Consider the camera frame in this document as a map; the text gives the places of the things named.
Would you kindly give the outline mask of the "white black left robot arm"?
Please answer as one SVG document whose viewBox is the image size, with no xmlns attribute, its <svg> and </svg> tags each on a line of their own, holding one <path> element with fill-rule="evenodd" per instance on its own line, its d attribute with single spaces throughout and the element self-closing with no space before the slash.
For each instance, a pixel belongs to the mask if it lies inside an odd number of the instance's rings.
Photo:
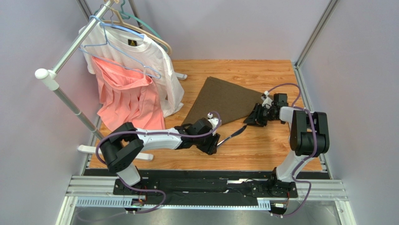
<svg viewBox="0 0 399 225">
<path fill-rule="evenodd" d="M 221 119 L 201 118 L 193 124 L 176 126 L 164 130 L 145 130 L 126 122 L 103 138 L 96 147 L 97 158 L 108 171 L 115 173 L 128 188 L 141 181 L 138 169 L 133 164 L 139 153 L 159 149 L 189 149 L 196 146 L 200 151 L 213 155 L 217 152 L 220 135 L 216 132 Z"/>
</svg>

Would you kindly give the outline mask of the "silver table knife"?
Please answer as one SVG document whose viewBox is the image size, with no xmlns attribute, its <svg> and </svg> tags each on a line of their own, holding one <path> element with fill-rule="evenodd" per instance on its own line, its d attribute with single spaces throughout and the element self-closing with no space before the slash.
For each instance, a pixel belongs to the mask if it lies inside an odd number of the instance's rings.
<svg viewBox="0 0 399 225">
<path fill-rule="evenodd" d="M 223 139 L 222 141 L 220 141 L 217 144 L 217 148 L 221 147 L 225 142 L 227 142 L 228 140 L 232 139 L 233 137 L 236 137 L 240 134 L 242 134 L 247 128 L 247 125 L 242 126 L 240 129 L 238 129 L 236 132 L 234 132 L 233 134 L 231 134 L 230 136 L 226 137 L 225 139 Z"/>
</svg>

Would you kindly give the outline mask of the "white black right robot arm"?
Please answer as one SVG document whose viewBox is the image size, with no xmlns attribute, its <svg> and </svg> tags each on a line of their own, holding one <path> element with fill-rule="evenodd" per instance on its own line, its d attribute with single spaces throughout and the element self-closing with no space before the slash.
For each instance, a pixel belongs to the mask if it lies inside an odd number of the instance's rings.
<svg viewBox="0 0 399 225">
<path fill-rule="evenodd" d="M 290 152 L 285 160 L 274 168 L 268 179 L 266 190 L 271 196 L 288 195 L 296 185 L 296 177 L 312 159 L 329 150 L 330 138 L 328 118 L 325 112 L 307 112 L 288 105 L 285 93 L 262 95 L 263 103 L 255 104 L 244 124 L 264 127 L 269 121 L 278 120 L 288 124 Z"/>
</svg>

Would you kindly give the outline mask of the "olive brown cloth napkin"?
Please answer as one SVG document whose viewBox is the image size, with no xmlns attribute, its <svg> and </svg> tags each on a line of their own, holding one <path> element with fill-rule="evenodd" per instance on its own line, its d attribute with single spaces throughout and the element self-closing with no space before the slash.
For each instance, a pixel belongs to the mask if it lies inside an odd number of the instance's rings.
<svg viewBox="0 0 399 225">
<path fill-rule="evenodd" d="M 208 77 L 183 124 L 194 123 L 212 111 L 219 113 L 222 124 L 246 118 L 255 104 L 262 102 L 261 95 L 261 92 Z"/>
</svg>

